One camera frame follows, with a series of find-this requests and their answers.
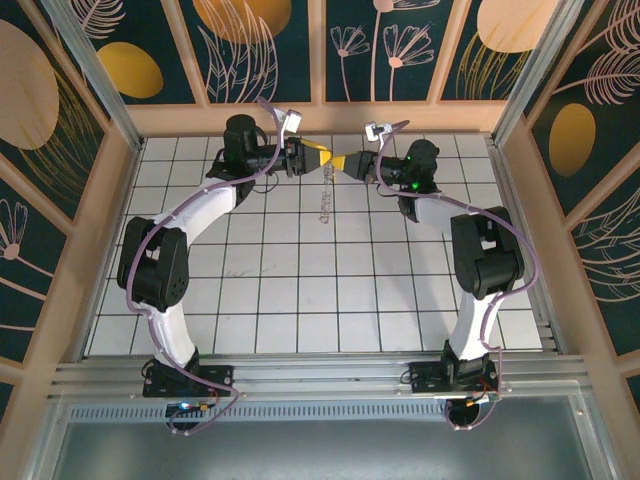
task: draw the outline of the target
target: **flower illustration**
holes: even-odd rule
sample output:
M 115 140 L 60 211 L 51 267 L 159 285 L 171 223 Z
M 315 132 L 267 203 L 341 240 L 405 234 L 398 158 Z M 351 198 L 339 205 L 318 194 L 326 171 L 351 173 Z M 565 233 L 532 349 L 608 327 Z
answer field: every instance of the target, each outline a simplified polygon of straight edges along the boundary
M 344 71 L 344 59 L 345 57 L 351 57 L 354 55 L 360 55 L 361 53 L 367 53 L 369 51 L 369 44 L 365 42 L 366 36 L 362 31 L 362 26 L 359 27 L 347 27 L 344 32 L 340 27 L 333 27 L 330 30 L 331 40 L 333 46 L 336 47 L 336 52 L 340 56 L 340 67 L 342 68 L 342 84 L 344 85 L 344 93 L 347 96 L 347 101 L 351 101 L 349 96 L 349 89 L 347 88 L 347 76 Z
M 398 26 L 393 25 L 384 29 L 384 48 L 391 67 L 391 81 L 389 82 L 389 100 L 393 100 L 393 77 L 396 68 L 420 65 L 433 60 L 433 50 L 429 38 L 429 26 L 406 27 L 398 37 Z
M 20 254 L 20 242 L 27 227 L 27 207 L 16 202 L 11 214 L 11 207 L 6 199 L 0 200 L 0 258 L 15 260 Z
M 28 214 L 29 210 L 20 202 L 16 202 L 12 211 L 9 202 L 4 198 L 0 199 L 0 260 L 17 260 L 43 275 L 53 277 L 52 273 L 28 262 L 20 256 L 20 244 L 22 243 L 24 232 L 27 228 Z M 37 298 L 38 300 L 44 301 L 46 299 L 45 295 L 18 285 L 3 277 L 0 277 L 0 284 Z M 0 327 L 9 328 L 6 325 L 0 325 Z
M 378 30 L 380 29 L 380 16 L 383 13 L 394 10 L 418 10 L 421 8 L 435 7 L 440 0 L 373 0 L 373 7 L 377 10 L 376 24 L 373 28 L 373 49 L 371 51 L 371 101 L 376 99 L 376 52 L 378 50 Z

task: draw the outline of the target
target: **white grid tiles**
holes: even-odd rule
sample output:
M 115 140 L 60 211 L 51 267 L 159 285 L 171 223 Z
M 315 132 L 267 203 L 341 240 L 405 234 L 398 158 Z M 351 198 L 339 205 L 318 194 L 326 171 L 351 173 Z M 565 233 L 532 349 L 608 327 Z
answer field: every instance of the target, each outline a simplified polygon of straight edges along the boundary
M 377 148 L 360 135 L 304 137 L 336 155 Z M 482 136 L 399 135 L 395 154 L 404 156 L 418 138 L 440 148 L 436 181 L 442 191 L 482 207 L 502 203 Z M 222 146 L 222 139 L 213 137 L 149 139 L 124 222 L 177 205 L 200 183 Z M 406 221 L 395 198 L 342 172 L 328 187 L 332 214 L 322 223 L 322 171 L 279 176 L 274 190 L 249 195 L 191 246 L 184 311 L 200 352 L 442 349 L 461 298 L 450 239 Z M 275 181 L 260 182 L 256 191 Z M 153 352 L 146 321 L 127 310 L 115 282 L 121 244 L 122 233 L 87 347 L 90 355 Z M 504 303 L 490 340 L 508 349 L 541 348 L 526 294 Z

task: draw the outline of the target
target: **dark teal wallpaper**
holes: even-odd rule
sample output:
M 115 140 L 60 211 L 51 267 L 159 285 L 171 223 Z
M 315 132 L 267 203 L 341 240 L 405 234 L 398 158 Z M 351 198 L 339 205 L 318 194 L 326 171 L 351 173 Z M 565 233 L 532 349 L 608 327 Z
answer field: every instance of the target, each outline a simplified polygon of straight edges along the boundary
M 159 0 L 70 5 L 126 104 L 195 103 Z
M 311 101 L 307 0 L 180 0 L 212 103 Z
M 0 357 L 24 360 L 65 241 L 0 180 Z
M 633 400 L 636 402 L 638 413 L 640 413 L 640 375 L 627 378 L 627 383 L 629 384 L 629 390 L 631 390 Z
M 571 30 L 569 31 L 564 41 L 562 42 L 562 46 L 558 50 L 556 57 L 554 58 L 553 62 L 551 62 L 551 65 L 549 65 L 549 68 L 545 72 L 544 77 L 542 78 L 542 80 L 540 80 L 540 83 L 538 84 L 535 91 L 531 95 L 531 98 L 529 99 L 527 106 L 524 108 L 525 116 L 529 115 L 529 112 L 538 101 L 538 98 L 540 97 L 542 90 L 547 86 L 547 80 L 549 79 L 549 76 L 551 75 L 552 72 L 555 71 L 556 67 L 558 66 L 558 63 L 564 56 L 564 53 L 566 52 L 567 47 L 569 46 L 569 44 L 573 40 L 573 37 L 575 37 L 578 29 L 582 25 L 582 22 L 584 21 L 584 17 L 586 17 L 587 13 L 589 13 L 589 10 L 591 10 L 591 6 L 593 5 L 593 2 L 594 0 L 584 0 L 584 3 L 582 4 L 582 8 L 580 9 L 580 13 L 578 14 L 578 18 L 576 19 L 576 23 L 574 23 L 573 27 L 571 27 Z
M 640 141 L 640 4 L 609 2 L 532 133 L 565 214 Z
M 640 348 L 640 170 L 573 229 L 618 355 Z
M 2 417 L 9 405 L 9 398 L 11 398 L 11 392 L 13 391 L 13 385 L 0 382 L 0 424 L 2 424 Z
M 535 46 L 531 39 L 538 35 L 527 29 L 543 22 L 537 17 L 541 3 L 549 4 L 472 0 L 441 99 L 506 100 Z M 528 15 L 514 22 L 510 7 Z
M 425 100 L 451 5 L 327 0 L 327 101 Z
M 0 38 L 0 153 L 73 218 L 104 132 L 17 4 Z

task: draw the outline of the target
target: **grid floor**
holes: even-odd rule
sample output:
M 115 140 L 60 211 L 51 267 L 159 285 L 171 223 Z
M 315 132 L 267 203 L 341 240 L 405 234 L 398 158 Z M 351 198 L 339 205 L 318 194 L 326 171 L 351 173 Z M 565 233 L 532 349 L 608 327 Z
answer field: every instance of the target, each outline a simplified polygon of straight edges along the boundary
M 304 138 L 336 155 L 377 150 L 361 135 Z M 395 154 L 418 138 L 440 148 L 435 179 L 444 193 L 480 207 L 502 203 L 484 137 L 399 135 Z M 123 224 L 186 198 L 222 146 L 219 137 L 149 139 Z M 262 179 L 256 190 L 275 181 Z M 327 224 L 319 219 L 325 188 Z M 115 281 L 120 229 L 88 355 L 153 353 L 145 322 L 127 310 Z M 460 306 L 449 240 L 342 172 L 328 187 L 321 169 L 293 179 L 280 173 L 275 189 L 252 193 L 191 246 L 187 327 L 203 354 L 440 350 Z M 490 341 L 541 348 L 526 294 L 504 302 Z

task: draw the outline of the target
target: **yellow oval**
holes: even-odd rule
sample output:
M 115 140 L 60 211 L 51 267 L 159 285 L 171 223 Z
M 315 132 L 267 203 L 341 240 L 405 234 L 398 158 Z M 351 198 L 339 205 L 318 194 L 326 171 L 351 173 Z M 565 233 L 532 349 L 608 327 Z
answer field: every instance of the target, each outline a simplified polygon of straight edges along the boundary
M 563 177 L 570 177 L 584 166 L 595 139 L 596 121 L 591 111 L 579 103 L 566 105 L 551 125 L 551 166 Z
M 162 90 L 160 67 L 141 48 L 126 42 L 109 43 L 98 50 L 98 58 L 120 93 L 149 98 Z
M 291 18 L 291 0 L 193 0 L 198 16 L 216 36 L 234 43 L 256 43 L 258 37 L 250 34 L 245 3 L 256 22 L 262 18 L 274 37 Z
M 56 74 L 29 35 L 0 20 L 0 138 L 14 147 L 42 147 L 56 128 Z
M 491 50 L 532 50 L 542 36 L 558 0 L 483 0 L 478 10 L 478 36 Z

